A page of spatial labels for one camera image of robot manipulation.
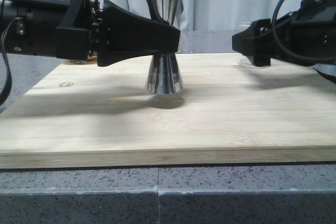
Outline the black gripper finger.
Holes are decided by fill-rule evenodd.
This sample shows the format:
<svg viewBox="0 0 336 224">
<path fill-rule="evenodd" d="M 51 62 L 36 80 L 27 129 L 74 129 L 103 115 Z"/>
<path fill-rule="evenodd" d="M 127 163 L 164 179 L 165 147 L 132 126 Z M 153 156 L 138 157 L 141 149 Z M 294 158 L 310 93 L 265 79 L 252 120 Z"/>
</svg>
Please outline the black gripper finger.
<svg viewBox="0 0 336 224">
<path fill-rule="evenodd" d="M 173 26 L 130 13 L 109 0 L 103 2 L 99 30 L 99 67 L 178 50 L 181 33 Z"/>
<path fill-rule="evenodd" d="M 255 66 L 270 66 L 268 56 L 259 55 L 256 46 L 258 37 L 263 35 L 270 25 L 270 19 L 253 21 L 248 29 L 239 31 L 232 36 L 232 49 L 243 56 L 246 56 Z"/>
</svg>

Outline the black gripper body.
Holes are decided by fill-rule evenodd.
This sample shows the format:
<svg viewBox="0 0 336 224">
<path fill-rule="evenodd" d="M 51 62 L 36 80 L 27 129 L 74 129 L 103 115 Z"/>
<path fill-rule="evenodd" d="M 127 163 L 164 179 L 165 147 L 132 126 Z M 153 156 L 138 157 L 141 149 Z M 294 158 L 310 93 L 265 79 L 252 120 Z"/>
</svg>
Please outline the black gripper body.
<svg viewBox="0 0 336 224">
<path fill-rule="evenodd" d="M 99 0 L 1 0 L 8 54 L 86 61 L 98 56 Z"/>
<path fill-rule="evenodd" d="M 279 51 L 294 61 L 335 64 L 335 0 L 303 0 L 297 11 L 278 19 L 284 1 L 271 20 Z"/>
</svg>

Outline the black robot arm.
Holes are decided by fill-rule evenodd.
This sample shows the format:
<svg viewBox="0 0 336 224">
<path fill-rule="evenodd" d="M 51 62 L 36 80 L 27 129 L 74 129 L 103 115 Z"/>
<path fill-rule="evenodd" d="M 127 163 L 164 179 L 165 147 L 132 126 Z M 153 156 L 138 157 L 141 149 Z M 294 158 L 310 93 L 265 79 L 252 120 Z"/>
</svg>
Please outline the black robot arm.
<svg viewBox="0 0 336 224">
<path fill-rule="evenodd" d="M 109 0 L 1 0 L 1 31 L 9 53 L 86 60 L 100 67 L 174 53 L 180 31 L 132 14 Z"/>
</svg>

